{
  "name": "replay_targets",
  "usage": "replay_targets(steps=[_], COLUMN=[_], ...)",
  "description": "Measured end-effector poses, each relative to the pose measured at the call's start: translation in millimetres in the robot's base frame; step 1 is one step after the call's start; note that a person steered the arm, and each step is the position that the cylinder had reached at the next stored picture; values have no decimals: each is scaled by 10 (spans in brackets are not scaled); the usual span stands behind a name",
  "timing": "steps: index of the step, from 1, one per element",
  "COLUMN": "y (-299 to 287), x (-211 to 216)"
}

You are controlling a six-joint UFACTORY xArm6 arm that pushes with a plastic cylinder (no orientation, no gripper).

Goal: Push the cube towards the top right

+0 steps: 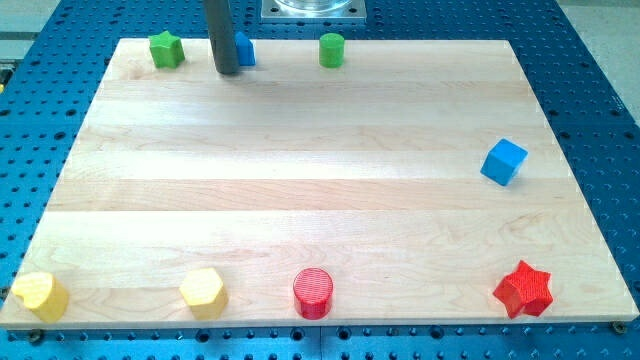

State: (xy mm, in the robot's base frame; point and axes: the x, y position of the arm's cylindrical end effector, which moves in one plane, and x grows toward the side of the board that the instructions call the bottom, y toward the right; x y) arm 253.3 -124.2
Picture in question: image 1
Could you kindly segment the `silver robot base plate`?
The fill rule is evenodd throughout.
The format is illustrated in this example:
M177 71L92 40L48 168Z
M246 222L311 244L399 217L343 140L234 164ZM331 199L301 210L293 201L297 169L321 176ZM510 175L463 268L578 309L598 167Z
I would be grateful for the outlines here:
M262 23L364 23L365 0L262 0Z

